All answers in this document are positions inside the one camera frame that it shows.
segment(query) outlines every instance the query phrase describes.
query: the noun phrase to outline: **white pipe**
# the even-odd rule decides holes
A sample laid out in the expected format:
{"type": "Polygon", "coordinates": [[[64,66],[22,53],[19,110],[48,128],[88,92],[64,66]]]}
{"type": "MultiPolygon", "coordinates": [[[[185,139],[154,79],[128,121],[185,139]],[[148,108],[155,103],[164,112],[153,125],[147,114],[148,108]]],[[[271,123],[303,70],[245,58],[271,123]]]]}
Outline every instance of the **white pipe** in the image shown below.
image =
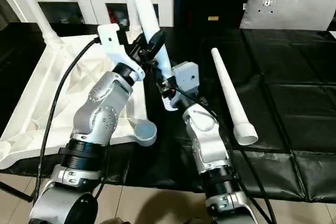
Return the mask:
{"type": "Polygon", "coordinates": [[[222,85],[225,100],[234,124],[234,135],[240,145],[249,145],[258,141],[258,135],[253,125],[250,124],[244,108],[239,100],[235,87],[225,68],[224,62],[217,48],[211,50],[215,66],[222,85]]]}
{"type": "Polygon", "coordinates": [[[126,4],[127,4],[128,18],[130,22],[128,40],[129,40],[129,43],[131,44],[137,38],[137,36],[140,33],[142,33],[142,30],[141,30],[141,24],[140,24],[138,12],[137,12],[137,7],[135,5],[134,0],[126,0],[126,4]]]}
{"type": "MultiPolygon", "coordinates": [[[[145,34],[147,42],[152,36],[159,31],[159,23],[157,21],[154,7],[151,0],[134,0],[138,15],[140,18],[141,26],[145,34]]],[[[170,65],[166,46],[163,45],[161,50],[156,55],[158,68],[161,69],[164,78],[168,79],[173,76],[172,67],[170,65]]]]}
{"type": "Polygon", "coordinates": [[[36,23],[42,31],[42,35],[46,44],[48,44],[49,42],[57,42],[61,44],[62,43],[61,39],[51,28],[46,16],[44,15],[38,3],[35,0],[25,0],[25,1],[27,2],[31,12],[36,18],[36,23]]]}

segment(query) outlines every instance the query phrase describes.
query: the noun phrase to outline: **table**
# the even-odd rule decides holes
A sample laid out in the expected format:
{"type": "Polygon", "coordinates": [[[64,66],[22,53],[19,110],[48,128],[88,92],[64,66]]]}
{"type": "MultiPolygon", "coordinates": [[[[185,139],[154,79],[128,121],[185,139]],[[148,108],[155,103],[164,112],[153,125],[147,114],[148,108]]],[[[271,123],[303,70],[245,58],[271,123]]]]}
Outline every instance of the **table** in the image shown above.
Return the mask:
{"type": "MultiPolygon", "coordinates": [[[[53,28],[59,36],[96,32],[93,25],[53,28]]],[[[219,49],[259,134],[259,141],[244,150],[269,197],[335,203],[335,38],[326,31],[164,30],[172,60],[199,65],[200,95],[232,129],[210,53],[212,47],[219,49]]],[[[10,92],[2,96],[0,131],[43,49],[35,24],[10,24],[0,32],[0,76],[11,79],[1,82],[2,90],[10,92]]],[[[181,113],[165,111],[150,75],[145,80],[145,94],[148,118],[157,125],[157,141],[150,147],[135,143],[111,146],[108,183],[202,191],[181,113]]],[[[234,152],[243,182],[253,196],[260,197],[242,156],[234,152]]],[[[59,155],[46,156],[44,177],[60,159],[59,155]]],[[[38,158],[29,158],[0,172],[35,176],[37,164],[38,158]]]]}

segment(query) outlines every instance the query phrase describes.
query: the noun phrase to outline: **black cable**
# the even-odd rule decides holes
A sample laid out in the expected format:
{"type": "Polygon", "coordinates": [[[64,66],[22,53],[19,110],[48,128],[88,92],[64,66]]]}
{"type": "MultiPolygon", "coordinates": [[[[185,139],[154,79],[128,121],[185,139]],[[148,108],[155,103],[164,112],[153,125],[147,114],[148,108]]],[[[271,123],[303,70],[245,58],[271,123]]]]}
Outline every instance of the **black cable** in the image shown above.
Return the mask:
{"type": "MultiPolygon", "coordinates": [[[[230,131],[227,129],[227,127],[225,126],[224,123],[222,123],[218,116],[216,115],[216,113],[212,110],[210,110],[209,108],[207,108],[206,105],[204,105],[201,101],[198,101],[197,99],[193,98],[192,96],[186,94],[183,90],[181,90],[180,88],[176,87],[176,90],[181,93],[183,96],[187,97],[188,99],[192,100],[193,102],[197,103],[198,105],[200,105],[201,107],[203,107],[204,109],[206,109],[207,111],[209,111],[209,113],[211,114],[211,116],[218,122],[218,124],[221,126],[221,128],[226,132],[227,134],[227,145],[228,145],[228,149],[229,149],[229,154],[231,156],[231,164],[233,166],[233,168],[235,169],[235,161],[234,161],[234,153],[233,153],[233,148],[232,148],[232,145],[231,145],[231,142],[230,142],[230,138],[231,139],[234,139],[234,136],[232,136],[232,134],[230,133],[230,131]]],[[[248,159],[245,151],[243,150],[243,148],[238,145],[238,149],[239,151],[241,152],[245,162],[247,163],[249,169],[251,170],[256,182],[257,182],[257,185],[260,189],[260,192],[261,194],[263,195],[264,197],[264,200],[265,200],[265,203],[266,203],[266,206],[267,206],[267,209],[268,209],[268,212],[271,216],[271,219],[269,219],[269,217],[266,215],[266,213],[264,212],[264,210],[260,207],[260,205],[258,204],[257,201],[254,200],[254,198],[250,195],[249,191],[247,190],[247,188],[245,187],[245,185],[242,183],[241,180],[239,180],[239,185],[241,186],[242,190],[245,192],[246,196],[251,200],[251,202],[253,203],[253,205],[257,208],[257,210],[260,212],[260,214],[264,217],[264,219],[267,221],[267,223],[269,224],[277,224],[277,220],[276,220],[276,217],[275,217],[275,214],[274,214],[274,211],[273,211],[273,208],[271,206],[271,203],[269,201],[269,198],[265,192],[265,189],[260,181],[260,178],[256,172],[256,170],[254,169],[251,161],[248,159]]]]}
{"type": "Polygon", "coordinates": [[[48,135],[49,135],[49,131],[50,131],[50,127],[51,127],[51,123],[54,117],[54,112],[55,112],[55,108],[56,108],[56,104],[57,104],[57,100],[58,97],[61,93],[62,87],[68,77],[68,75],[70,74],[70,72],[72,71],[72,69],[74,68],[74,66],[77,64],[77,62],[79,61],[79,59],[84,55],[84,53],[95,43],[99,43],[100,39],[99,37],[93,39],[92,41],[90,41],[84,48],[83,50],[78,54],[78,56],[73,60],[73,62],[70,64],[70,66],[68,67],[68,69],[65,71],[61,81],[59,82],[58,88],[56,90],[55,96],[54,96],[54,100],[52,102],[51,108],[50,108],[50,114],[49,114],[49,118],[47,121],[47,126],[46,126],[46,130],[44,132],[44,136],[43,136],[43,141],[42,141],[42,146],[41,146],[41,151],[40,151],[40,159],[38,162],[38,171],[37,171],[37,177],[36,177],[36,184],[35,184],[35,190],[34,190],[34,201],[33,204],[35,204],[35,202],[38,199],[38,194],[39,194],[39,190],[40,190],[40,184],[41,184],[41,174],[42,174],[42,163],[43,163],[43,158],[44,158],[44,153],[46,150],[46,144],[47,144],[47,140],[48,140],[48,135]]]}
{"type": "Polygon", "coordinates": [[[103,188],[104,188],[104,185],[106,184],[106,179],[107,179],[107,176],[108,176],[108,173],[109,173],[109,163],[110,163],[110,145],[106,146],[106,152],[107,152],[107,157],[106,157],[106,166],[105,166],[105,174],[104,174],[104,178],[103,180],[101,181],[101,184],[100,184],[100,187],[98,189],[98,192],[96,193],[95,195],[95,199],[98,199],[101,191],[103,191],[103,188]]]}

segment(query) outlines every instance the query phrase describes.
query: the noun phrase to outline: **robotic arm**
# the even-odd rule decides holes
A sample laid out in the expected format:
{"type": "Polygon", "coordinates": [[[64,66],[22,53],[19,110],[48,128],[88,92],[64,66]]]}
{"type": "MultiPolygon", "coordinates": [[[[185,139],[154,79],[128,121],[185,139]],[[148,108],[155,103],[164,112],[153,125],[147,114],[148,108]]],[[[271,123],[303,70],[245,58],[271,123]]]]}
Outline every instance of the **robotic arm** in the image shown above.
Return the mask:
{"type": "Polygon", "coordinates": [[[131,45],[121,45],[119,26],[101,25],[98,33],[115,68],[94,85],[76,112],[70,141],[59,153],[50,181],[30,213],[30,224],[93,224],[98,203],[92,195],[101,178],[100,163],[132,86],[149,70],[170,106],[183,110],[186,130],[206,194],[206,207],[216,223],[257,223],[233,174],[215,118],[195,102],[198,66],[184,62],[171,68],[164,35],[150,0],[134,0],[144,30],[131,45]]]}

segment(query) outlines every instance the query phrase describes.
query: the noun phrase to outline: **tile floor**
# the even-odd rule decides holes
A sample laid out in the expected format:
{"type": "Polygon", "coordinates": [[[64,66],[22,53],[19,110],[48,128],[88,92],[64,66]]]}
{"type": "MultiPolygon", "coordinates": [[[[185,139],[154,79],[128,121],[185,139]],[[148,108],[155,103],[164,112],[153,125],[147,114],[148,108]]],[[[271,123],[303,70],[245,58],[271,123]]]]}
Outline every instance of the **tile floor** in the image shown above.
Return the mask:
{"type": "MultiPolygon", "coordinates": [[[[31,194],[35,185],[35,179],[14,175],[0,174],[0,181],[27,194],[31,194]]],[[[115,216],[132,224],[182,224],[191,217],[210,221],[204,199],[203,194],[184,191],[106,185],[98,200],[96,224],[115,216]]],[[[263,200],[257,201],[266,209],[263,200]]],[[[280,200],[272,200],[271,203],[279,224],[336,223],[336,204],[280,200]]],[[[25,224],[30,209],[31,203],[0,191],[0,224],[25,224]]],[[[265,223],[258,214],[257,219],[260,224],[265,223]]]]}

